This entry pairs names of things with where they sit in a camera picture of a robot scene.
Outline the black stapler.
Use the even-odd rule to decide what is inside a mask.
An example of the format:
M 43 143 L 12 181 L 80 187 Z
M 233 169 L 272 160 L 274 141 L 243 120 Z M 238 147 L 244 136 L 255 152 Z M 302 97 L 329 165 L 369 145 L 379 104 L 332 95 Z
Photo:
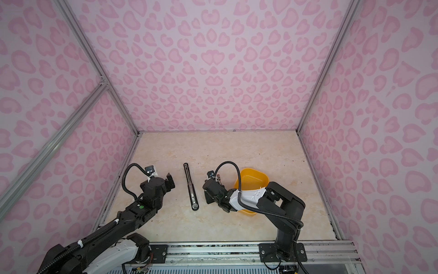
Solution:
M 197 211 L 200 207 L 199 207 L 199 203 L 197 200 L 197 195 L 195 192 L 195 187 L 193 185 L 192 182 L 192 178 L 190 175 L 190 169 L 189 169 L 189 164 L 188 163 L 184 163 L 183 164 L 184 167 L 184 172 L 185 172 L 185 176 L 186 176 L 186 180 L 187 180 L 187 186 L 188 186 L 188 192 L 189 192 L 189 198 L 190 198 L 190 205 L 193 211 Z

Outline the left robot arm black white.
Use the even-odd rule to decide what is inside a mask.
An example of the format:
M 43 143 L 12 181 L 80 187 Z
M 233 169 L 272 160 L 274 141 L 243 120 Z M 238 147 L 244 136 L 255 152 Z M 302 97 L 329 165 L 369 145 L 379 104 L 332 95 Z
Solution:
M 92 234 L 64 247 L 55 245 L 45 255 L 40 274 L 105 274 L 115 267 L 150 258 L 149 240 L 136 230 L 162 208 L 164 195 L 175 188 L 171 174 L 152 177 L 140 185 L 143 193 L 116 218 Z

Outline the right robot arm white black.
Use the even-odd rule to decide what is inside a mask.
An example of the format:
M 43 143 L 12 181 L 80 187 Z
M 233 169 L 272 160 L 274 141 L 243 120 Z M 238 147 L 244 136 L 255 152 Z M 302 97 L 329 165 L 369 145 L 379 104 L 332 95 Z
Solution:
M 276 182 L 258 190 L 227 190 L 215 178 L 203 185 L 208 204 L 216 203 L 227 213 L 248 210 L 265 215 L 277 228 L 274 255 L 284 261 L 299 261 L 298 238 L 303 227 L 301 218 L 306 207 L 298 196 Z

